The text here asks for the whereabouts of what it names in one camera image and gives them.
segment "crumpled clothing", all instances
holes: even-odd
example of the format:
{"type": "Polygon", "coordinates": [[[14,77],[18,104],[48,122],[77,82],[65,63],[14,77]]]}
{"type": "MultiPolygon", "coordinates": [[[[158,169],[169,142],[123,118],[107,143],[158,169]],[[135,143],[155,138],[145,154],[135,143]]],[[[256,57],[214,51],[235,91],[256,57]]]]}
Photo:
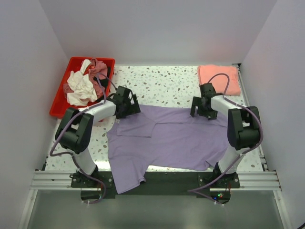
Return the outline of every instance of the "crumpled clothing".
{"type": "Polygon", "coordinates": [[[97,100],[96,92],[93,84],[89,80],[89,75],[82,75],[81,71],[71,71],[70,77],[67,80],[68,86],[72,93],[67,93],[67,101],[71,105],[86,106],[88,102],[97,100]]]}
{"type": "MultiPolygon", "coordinates": [[[[103,61],[98,61],[95,58],[92,58],[92,60],[88,60],[85,59],[82,63],[81,63],[81,69],[80,72],[82,75],[89,75],[89,81],[92,83],[93,88],[95,90],[96,96],[97,98],[101,98],[103,96],[102,93],[102,89],[99,85],[99,83],[97,81],[94,80],[94,78],[99,75],[99,79],[103,80],[106,79],[102,74],[107,75],[107,65],[103,62],[103,61]]],[[[65,83],[63,85],[63,91],[64,91],[64,95],[67,98],[67,94],[68,93],[73,93],[74,90],[69,86],[68,83],[65,83]]]]}
{"type": "Polygon", "coordinates": [[[99,83],[96,82],[94,78],[97,77],[98,75],[100,80],[106,79],[102,74],[107,75],[107,71],[108,71],[107,65],[103,61],[98,61],[97,59],[92,58],[90,65],[86,68],[84,72],[84,74],[87,73],[89,74],[89,80],[91,81],[91,83],[93,83],[93,87],[95,89],[98,98],[101,98],[103,93],[99,83]]]}

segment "gray floor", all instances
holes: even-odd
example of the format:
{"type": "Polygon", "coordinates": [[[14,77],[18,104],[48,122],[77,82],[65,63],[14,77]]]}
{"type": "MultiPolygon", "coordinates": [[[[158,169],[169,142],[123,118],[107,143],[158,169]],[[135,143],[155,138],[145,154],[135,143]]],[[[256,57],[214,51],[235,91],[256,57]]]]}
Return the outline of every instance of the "gray floor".
{"type": "Polygon", "coordinates": [[[87,206],[79,191],[41,191],[30,229],[281,229],[272,192],[236,191],[225,207],[194,196],[117,196],[87,206]]]}

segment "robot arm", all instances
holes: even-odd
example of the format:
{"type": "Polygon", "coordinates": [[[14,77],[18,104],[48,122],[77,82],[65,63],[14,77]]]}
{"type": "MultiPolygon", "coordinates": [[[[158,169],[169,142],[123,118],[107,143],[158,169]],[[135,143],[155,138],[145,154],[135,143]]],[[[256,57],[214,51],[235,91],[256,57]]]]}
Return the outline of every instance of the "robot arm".
{"type": "Polygon", "coordinates": [[[97,166],[93,162],[88,150],[92,126],[106,117],[115,115],[116,118],[119,119],[141,111],[137,96],[133,94],[130,89],[119,86],[116,93],[109,96],[104,103],[100,102],[99,104],[94,104],[81,109],[73,107],[68,108],[57,129],[55,139],[58,138],[67,123],[77,113],[84,110],[87,111],[78,116],[72,122],[72,125],[68,127],[59,143],[63,148],[73,153],[74,160],[82,171],[87,175],[91,175],[95,170],[97,170],[97,166]]]}
{"type": "MultiPolygon", "coordinates": [[[[201,85],[200,91],[201,98],[193,98],[191,116],[194,117],[196,107],[198,107],[198,115],[208,119],[216,119],[218,112],[228,118],[227,137],[230,145],[223,158],[218,162],[218,167],[222,173],[232,164],[238,155],[252,148],[260,141],[259,126],[250,113],[226,100],[223,94],[216,93],[211,83],[201,85]]],[[[247,108],[260,119],[257,107],[250,106],[247,108]]],[[[231,174],[236,172],[240,161],[241,158],[226,173],[231,174]]]]}

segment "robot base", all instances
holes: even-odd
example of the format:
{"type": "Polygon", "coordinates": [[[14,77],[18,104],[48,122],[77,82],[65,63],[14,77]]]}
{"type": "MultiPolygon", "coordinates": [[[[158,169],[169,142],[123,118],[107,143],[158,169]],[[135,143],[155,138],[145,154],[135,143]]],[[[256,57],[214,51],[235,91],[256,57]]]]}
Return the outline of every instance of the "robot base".
{"type": "MultiPolygon", "coordinates": [[[[146,182],[121,195],[150,195],[150,196],[188,196],[187,190],[202,187],[219,175],[219,169],[213,172],[146,172],[146,182]]],[[[92,174],[103,181],[107,187],[105,198],[115,198],[118,194],[111,172],[94,171],[92,174]]],[[[100,185],[77,172],[70,175],[72,188],[101,188],[100,185]]],[[[230,200],[230,188],[239,188],[239,178],[236,173],[224,175],[210,188],[222,188],[225,191],[211,191],[209,188],[202,193],[212,197],[215,201],[227,203],[230,200]]],[[[81,191],[82,200],[97,199],[101,191],[81,191]]]]}

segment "white wall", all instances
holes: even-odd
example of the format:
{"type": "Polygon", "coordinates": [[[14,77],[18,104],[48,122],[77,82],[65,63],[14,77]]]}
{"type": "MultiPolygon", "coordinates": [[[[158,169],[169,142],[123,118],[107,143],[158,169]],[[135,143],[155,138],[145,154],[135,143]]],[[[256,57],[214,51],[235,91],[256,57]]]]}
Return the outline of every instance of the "white wall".
{"type": "Polygon", "coordinates": [[[67,65],[37,0],[0,2],[0,228],[18,227],[54,125],[48,114],[67,65]]]}
{"type": "Polygon", "coordinates": [[[305,1],[278,0],[242,63],[259,107],[268,165],[276,169],[294,228],[305,221],[305,1]]]}
{"type": "Polygon", "coordinates": [[[40,0],[68,57],[240,63],[276,0],[40,0]]]}

